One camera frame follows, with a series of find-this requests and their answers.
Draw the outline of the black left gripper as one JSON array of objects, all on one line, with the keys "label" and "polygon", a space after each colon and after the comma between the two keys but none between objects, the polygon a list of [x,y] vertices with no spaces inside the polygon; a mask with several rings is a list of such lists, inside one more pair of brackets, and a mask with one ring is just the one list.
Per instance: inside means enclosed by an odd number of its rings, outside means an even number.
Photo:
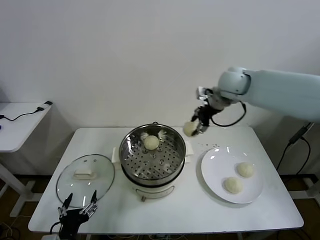
[{"label": "black left gripper", "polygon": [[89,220],[89,217],[96,212],[97,205],[97,191],[93,192],[90,203],[81,209],[68,210],[72,201],[73,193],[64,200],[61,207],[58,208],[59,220],[62,225],[59,231],[60,238],[76,238],[80,226]]}]

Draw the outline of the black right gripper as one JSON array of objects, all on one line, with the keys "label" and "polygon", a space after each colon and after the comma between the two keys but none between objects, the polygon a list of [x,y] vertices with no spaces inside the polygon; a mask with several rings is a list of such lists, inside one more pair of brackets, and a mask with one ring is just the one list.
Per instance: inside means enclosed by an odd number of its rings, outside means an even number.
[{"label": "black right gripper", "polygon": [[210,105],[197,107],[191,117],[191,122],[197,122],[196,135],[203,134],[207,131],[210,120],[217,113],[217,110]]}]

